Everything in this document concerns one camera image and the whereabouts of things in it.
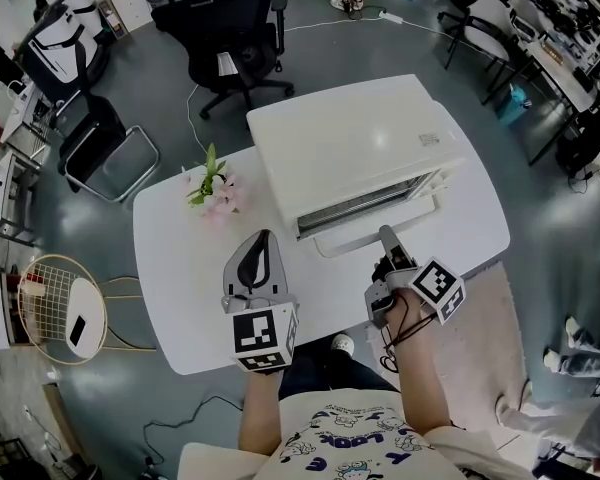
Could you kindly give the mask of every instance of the white t-shirt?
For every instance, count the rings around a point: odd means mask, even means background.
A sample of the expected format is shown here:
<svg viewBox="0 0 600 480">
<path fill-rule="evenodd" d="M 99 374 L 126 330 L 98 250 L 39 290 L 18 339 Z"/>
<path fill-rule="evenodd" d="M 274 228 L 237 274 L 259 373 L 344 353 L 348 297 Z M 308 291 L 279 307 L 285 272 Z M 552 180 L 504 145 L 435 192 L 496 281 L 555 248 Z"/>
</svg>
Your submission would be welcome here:
<svg viewBox="0 0 600 480">
<path fill-rule="evenodd" d="M 179 480 L 529 480 L 487 434 L 444 427 L 419 436 L 399 393 L 339 389 L 280 403 L 282 442 L 262 455 L 187 445 Z"/>
</svg>

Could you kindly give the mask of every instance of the jeans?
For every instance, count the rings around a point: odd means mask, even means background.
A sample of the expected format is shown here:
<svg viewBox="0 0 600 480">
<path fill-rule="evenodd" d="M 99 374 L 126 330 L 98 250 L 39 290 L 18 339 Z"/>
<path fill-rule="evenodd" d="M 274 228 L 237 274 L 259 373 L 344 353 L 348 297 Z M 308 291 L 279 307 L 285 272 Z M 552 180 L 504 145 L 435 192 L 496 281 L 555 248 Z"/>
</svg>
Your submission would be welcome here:
<svg viewBox="0 0 600 480">
<path fill-rule="evenodd" d="M 399 391 L 371 368 L 342 350 L 320 351 L 313 344 L 297 347 L 291 366 L 284 372 L 278 398 L 331 389 Z"/>
<path fill-rule="evenodd" d="M 572 356 L 562 356 L 558 373 L 572 377 L 600 378 L 600 340 L 581 329 L 574 337 L 574 348 L 582 350 Z"/>
</svg>

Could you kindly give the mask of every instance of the wire grid panel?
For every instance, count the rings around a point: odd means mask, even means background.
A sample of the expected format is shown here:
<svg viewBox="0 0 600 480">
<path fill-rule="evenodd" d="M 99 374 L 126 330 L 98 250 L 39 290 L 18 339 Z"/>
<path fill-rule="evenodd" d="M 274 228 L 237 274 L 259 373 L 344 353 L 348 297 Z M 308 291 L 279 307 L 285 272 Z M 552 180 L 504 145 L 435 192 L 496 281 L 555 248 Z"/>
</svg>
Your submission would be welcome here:
<svg viewBox="0 0 600 480">
<path fill-rule="evenodd" d="M 36 263 L 23 280 L 18 296 L 25 326 L 38 340 L 65 340 L 71 284 L 79 276 L 68 270 Z"/>
<path fill-rule="evenodd" d="M 68 365 L 82 364 L 95 356 L 102 348 L 105 333 L 95 353 L 89 358 L 76 357 L 73 361 L 62 361 L 52 357 L 40 345 L 45 342 L 67 343 L 67 310 L 71 287 L 78 278 L 94 285 L 102 294 L 91 274 L 78 262 L 60 255 L 46 255 L 35 260 L 23 272 L 18 286 L 20 319 L 31 342 L 49 359 Z M 106 310 L 104 310 L 106 329 Z"/>
</svg>

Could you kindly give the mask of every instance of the hand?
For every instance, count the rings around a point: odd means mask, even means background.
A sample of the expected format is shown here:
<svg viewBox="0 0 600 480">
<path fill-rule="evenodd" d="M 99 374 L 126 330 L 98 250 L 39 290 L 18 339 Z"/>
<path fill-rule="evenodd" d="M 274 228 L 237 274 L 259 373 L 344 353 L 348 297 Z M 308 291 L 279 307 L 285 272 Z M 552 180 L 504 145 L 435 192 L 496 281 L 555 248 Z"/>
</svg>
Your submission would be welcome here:
<svg viewBox="0 0 600 480">
<path fill-rule="evenodd" d="M 385 314 L 385 318 L 389 323 L 389 332 L 391 333 L 392 339 L 395 338 L 401 330 L 404 331 L 405 329 L 408 329 L 422 319 L 422 312 L 420 311 L 422 301 L 416 292 L 407 288 L 400 288 L 399 290 L 395 290 L 393 294 L 396 303 L 393 308 Z"/>
</svg>

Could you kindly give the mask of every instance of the office chair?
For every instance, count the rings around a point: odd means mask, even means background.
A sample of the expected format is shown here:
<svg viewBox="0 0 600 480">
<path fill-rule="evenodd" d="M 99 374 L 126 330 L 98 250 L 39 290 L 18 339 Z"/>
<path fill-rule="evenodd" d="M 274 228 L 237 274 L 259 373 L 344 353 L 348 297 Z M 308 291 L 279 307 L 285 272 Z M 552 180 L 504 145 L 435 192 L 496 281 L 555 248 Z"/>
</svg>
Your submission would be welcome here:
<svg viewBox="0 0 600 480">
<path fill-rule="evenodd" d="M 74 192 L 81 188 L 109 202 L 123 201 L 142 183 L 160 162 L 160 153 L 144 130 L 134 125 L 128 130 L 106 98 L 91 94 L 87 78 L 86 54 L 80 41 L 75 44 L 79 87 L 86 99 L 88 112 L 60 146 L 58 172 L 67 178 Z M 131 136 L 138 132 L 154 152 L 154 161 L 144 173 L 135 179 L 121 194 L 109 197 L 87 185 L 93 173 L 102 166 Z"/>
<path fill-rule="evenodd" d="M 284 52 L 284 9 L 287 0 L 180 0 L 155 8 L 151 16 L 158 29 L 171 34 L 189 54 L 189 76 L 217 96 L 200 110 L 209 110 L 241 92 L 249 110 L 255 87 L 280 87 L 294 94 L 293 84 L 265 80 L 282 71 L 278 57 Z M 277 25 L 267 23 L 269 9 Z M 218 54 L 228 53 L 237 74 L 220 76 Z"/>
</svg>

